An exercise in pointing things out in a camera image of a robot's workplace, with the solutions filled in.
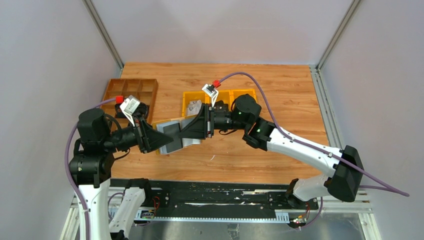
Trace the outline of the yellow leather card holder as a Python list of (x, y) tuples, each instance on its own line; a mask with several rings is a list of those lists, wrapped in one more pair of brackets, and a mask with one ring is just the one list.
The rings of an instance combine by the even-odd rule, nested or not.
[(160, 133), (164, 133), (172, 138), (172, 142), (161, 146), (156, 150), (157, 155), (169, 155), (171, 153), (182, 150), (192, 145), (199, 145), (202, 143), (200, 139), (194, 138), (181, 138), (180, 131), (186, 127), (193, 119), (194, 115), (171, 118), (161, 121), (156, 121), (152, 124), (153, 128)]

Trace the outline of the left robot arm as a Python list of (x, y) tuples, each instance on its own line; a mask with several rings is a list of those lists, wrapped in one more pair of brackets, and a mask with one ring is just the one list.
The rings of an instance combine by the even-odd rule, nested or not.
[(114, 118), (100, 108), (84, 111), (78, 117), (73, 158), (68, 164), (71, 183), (77, 187), (83, 240), (127, 240), (134, 218), (142, 205), (155, 201), (146, 178), (130, 179), (123, 200), (109, 218), (108, 193), (111, 186), (114, 153), (138, 146), (142, 153), (153, 152), (173, 139), (154, 130), (141, 118), (134, 126), (111, 130)]

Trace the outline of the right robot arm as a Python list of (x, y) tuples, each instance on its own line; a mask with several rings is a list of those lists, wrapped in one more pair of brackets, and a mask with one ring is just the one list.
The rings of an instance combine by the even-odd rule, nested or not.
[(260, 116), (261, 106), (249, 94), (238, 96), (230, 110), (203, 103), (196, 117), (180, 132), (181, 138), (204, 140), (215, 130), (243, 130), (242, 139), (252, 148), (283, 154), (306, 163), (320, 175), (290, 182), (286, 199), (291, 204), (332, 196), (354, 202), (364, 167), (355, 147), (325, 146), (296, 136)]

